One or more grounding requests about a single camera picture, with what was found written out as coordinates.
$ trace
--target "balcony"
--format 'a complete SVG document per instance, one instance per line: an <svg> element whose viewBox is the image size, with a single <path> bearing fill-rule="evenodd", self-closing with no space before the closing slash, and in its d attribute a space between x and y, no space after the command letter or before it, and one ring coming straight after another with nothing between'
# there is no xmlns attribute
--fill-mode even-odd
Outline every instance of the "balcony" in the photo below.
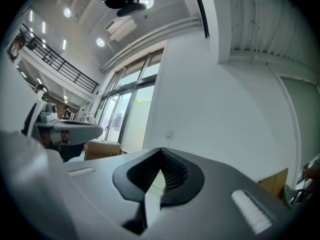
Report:
<svg viewBox="0 0 320 240"><path fill-rule="evenodd" d="M20 32L25 36L26 47L35 53L42 61L87 92L91 94L94 93L96 87L99 85L97 82L72 66L46 43L43 43L42 39L31 32L25 24L22 24Z"/></svg>

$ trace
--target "ceiling light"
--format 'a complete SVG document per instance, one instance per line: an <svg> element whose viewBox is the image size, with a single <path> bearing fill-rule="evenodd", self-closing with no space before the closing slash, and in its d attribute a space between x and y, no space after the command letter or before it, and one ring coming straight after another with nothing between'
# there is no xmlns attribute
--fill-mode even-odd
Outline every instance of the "ceiling light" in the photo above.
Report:
<svg viewBox="0 0 320 240"><path fill-rule="evenodd" d="M32 37L32 38L34 38L35 37L35 35L32 33L34 30L30 27L30 36Z"/></svg>
<svg viewBox="0 0 320 240"><path fill-rule="evenodd" d="M96 40L96 44L99 46L99 47L104 47L105 46L105 41L101 38L98 38Z"/></svg>
<svg viewBox="0 0 320 240"><path fill-rule="evenodd" d="M140 3L146 4L146 8L149 9L154 5L154 0L140 0Z"/></svg>
<svg viewBox="0 0 320 240"><path fill-rule="evenodd" d="M45 22L42 22L42 33L46 33L46 28L47 28L47 25Z"/></svg>
<svg viewBox="0 0 320 240"><path fill-rule="evenodd" d="M67 45L67 40L63 40L63 45L62 45L62 49L66 49L66 45Z"/></svg>
<svg viewBox="0 0 320 240"><path fill-rule="evenodd" d="M64 9L64 16L66 16L67 18L69 18L71 16L71 11L69 8Z"/></svg>
<svg viewBox="0 0 320 240"><path fill-rule="evenodd" d="M29 12L29 21L30 22L34 21L34 12L32 10L30 10L30 12Z"/></svg>

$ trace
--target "window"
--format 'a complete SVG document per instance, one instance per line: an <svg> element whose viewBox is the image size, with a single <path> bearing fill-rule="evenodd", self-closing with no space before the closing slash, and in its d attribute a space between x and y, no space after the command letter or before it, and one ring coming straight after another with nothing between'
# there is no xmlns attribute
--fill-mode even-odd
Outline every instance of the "window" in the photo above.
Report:
<svg viewBox="0 0 320 240"><path fill-rule="evenodd" d="M114 74L96 112L103 127L100 140L119 142L126 153L142 149L162 53L149 54Z"/></svg>
<svg viewBox="0 0 320 240"><path fill-rule="evenodd" d="M148 67L144 71L143 78L158 74L161 58L162 52L152 56Z"/></svg>
<svg viewBox="0 0 320 240"><path fill-rule="evenodd" d="M124 86L126 84L130 84L136 81L140 75L140 72L144 66L145 59L139 62L134 63L133 65L129 66L128 68L124 68L124 73L121 80L117 83L116 87Z"/></svg>

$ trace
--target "white wall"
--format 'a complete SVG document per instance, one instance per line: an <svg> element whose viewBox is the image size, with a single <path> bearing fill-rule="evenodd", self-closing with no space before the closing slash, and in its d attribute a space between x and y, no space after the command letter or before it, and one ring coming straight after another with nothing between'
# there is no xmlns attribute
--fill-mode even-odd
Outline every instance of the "white wall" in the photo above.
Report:
<svg viewBox="0 0 320 240"><path fill-rule="evenodd" d="M61 57L69 62L76 69L87 75L98 84L101 84L105 75L99 71L99 66L84 57L81 52L72 44L69 44L66 50L61 54Z"/></svg>
<svg viewBox="0 0 320 240"><path fill-rule="evenodd" d="M217 160L254 181L289 168L287 183L293 186L294 125L274 73L259 62L213 64L210 47L202 31L168 40L143 147Z"/></svg>

